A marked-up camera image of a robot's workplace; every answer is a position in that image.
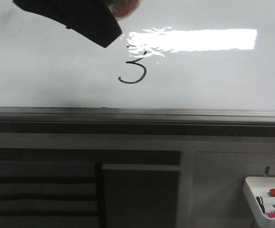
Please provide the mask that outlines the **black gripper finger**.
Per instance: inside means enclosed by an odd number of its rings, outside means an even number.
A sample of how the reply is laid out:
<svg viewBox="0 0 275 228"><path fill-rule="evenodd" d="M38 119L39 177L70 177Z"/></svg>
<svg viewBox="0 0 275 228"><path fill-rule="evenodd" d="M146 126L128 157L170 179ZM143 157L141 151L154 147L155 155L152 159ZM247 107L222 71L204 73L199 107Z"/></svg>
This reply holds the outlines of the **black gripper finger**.
<svg viewBox="0 0 275 228"><path fill-rule="evenodd" d="M14 0L20 9L57 21L106 48L122 30L102 0Z"/></svg>

